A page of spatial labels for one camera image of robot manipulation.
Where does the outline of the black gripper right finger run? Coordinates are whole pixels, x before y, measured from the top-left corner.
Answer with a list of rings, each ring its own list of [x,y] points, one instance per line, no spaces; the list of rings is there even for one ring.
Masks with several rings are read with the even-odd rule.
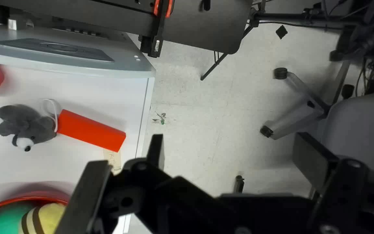
[[[298,133],[293,161],[312,187],[323,192],[339,159],[311,134]]]

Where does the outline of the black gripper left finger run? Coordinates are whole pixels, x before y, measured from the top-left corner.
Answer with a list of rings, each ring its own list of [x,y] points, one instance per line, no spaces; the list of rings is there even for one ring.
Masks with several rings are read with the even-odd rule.
[[[165,148],[163,134],[155,134],[151,138],[147,152],[147,161],[159,169],[163,169],[165,166]]]

